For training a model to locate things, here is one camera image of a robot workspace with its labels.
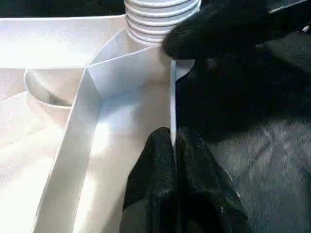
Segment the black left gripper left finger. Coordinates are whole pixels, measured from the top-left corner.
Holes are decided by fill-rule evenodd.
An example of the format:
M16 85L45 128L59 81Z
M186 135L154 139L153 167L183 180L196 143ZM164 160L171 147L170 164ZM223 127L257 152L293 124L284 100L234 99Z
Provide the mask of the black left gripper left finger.
M177 178L170 133L170 129L161 127L148 136L128 176L121 233L177 231Z

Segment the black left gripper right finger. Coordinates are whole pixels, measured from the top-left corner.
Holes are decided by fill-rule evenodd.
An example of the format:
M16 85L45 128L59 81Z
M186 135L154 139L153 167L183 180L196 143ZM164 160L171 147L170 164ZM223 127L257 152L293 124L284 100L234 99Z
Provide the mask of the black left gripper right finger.
M176 135L181 230L184 233L248 233L248 216L228 173L200 134Z

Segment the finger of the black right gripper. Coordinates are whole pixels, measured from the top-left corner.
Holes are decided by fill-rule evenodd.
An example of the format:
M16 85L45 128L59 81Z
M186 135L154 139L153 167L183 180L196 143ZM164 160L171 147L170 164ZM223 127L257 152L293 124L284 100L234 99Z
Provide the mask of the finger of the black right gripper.
M213 58L258 44L265 2L210 2L172 29L162 42L177 60Z

